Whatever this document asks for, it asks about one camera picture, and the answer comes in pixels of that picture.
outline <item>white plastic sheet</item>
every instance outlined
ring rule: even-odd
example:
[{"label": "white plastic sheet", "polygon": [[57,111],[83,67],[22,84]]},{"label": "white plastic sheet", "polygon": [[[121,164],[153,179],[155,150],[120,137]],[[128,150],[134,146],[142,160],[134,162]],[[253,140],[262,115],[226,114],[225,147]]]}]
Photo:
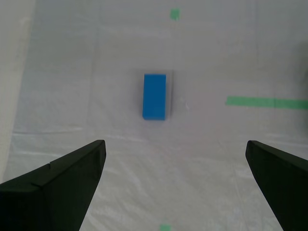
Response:
[{"label": "white plastic sheet", "polygon": [[[225,101],[308,98],[307,4],[38,0],[5,179],[104,139],[82,231],[280,231],[245,146],[307,158],[308,112]],[[149,72],[173,76],[165,122],[141,116]]]}]

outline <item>green tape strip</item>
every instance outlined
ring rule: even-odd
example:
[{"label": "green tape strip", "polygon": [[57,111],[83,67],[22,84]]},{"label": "green tape strip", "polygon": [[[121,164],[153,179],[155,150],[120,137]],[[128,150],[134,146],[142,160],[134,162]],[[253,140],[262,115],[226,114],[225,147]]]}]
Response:
[{"label": "green tape strip", "polygon": [[170,18],[174,21],[180,19],[180,10],[179,9],[171,9],[170,10]]},{"label": "green tape strip", "polygon": [[226,105],[308,110],[307,100],[228,96]]},{"label": "green tape strip", "polygon": [[171,231],[171,226],[170,225],[166,225],[166,224],[162,224],[160,225],[160,231]]}]

